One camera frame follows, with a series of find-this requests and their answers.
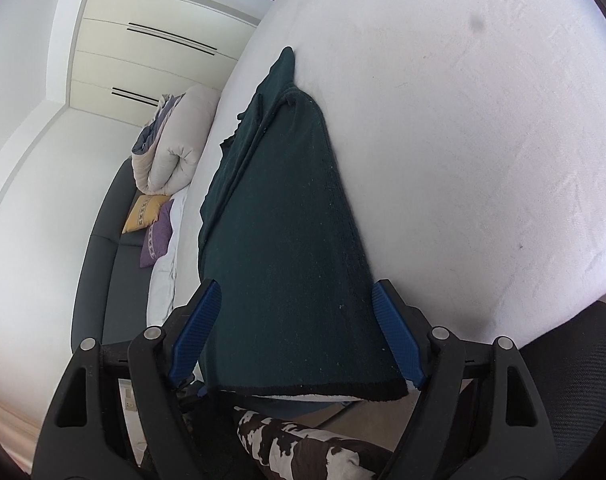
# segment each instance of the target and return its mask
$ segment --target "tiled floor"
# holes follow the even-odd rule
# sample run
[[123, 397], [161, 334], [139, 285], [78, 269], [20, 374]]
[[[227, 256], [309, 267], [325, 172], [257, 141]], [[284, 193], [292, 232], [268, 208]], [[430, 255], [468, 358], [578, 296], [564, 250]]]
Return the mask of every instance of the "tiled floor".
[[[601, 300], [606, 302], [606, 295]], [[404, 399], [393, 402], [363, 402], [326, 429], [393, 450], [403, 434], [417, 398], [418, 391], [414, 390]], [[328, 408], [297, 421], [315, 426], [336, 411]]]

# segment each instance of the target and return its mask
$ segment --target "mattress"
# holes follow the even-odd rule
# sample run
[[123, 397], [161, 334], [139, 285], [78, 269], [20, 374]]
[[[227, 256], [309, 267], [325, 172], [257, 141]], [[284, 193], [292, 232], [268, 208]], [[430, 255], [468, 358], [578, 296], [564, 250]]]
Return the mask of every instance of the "mattress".
[[606, 292], [606, 19], [593, 0], [276, 0], [236, 65], [186, 199], [199, 208], [283, 47], [324, 113], [374, 280], [430, 323], [522, 346]]

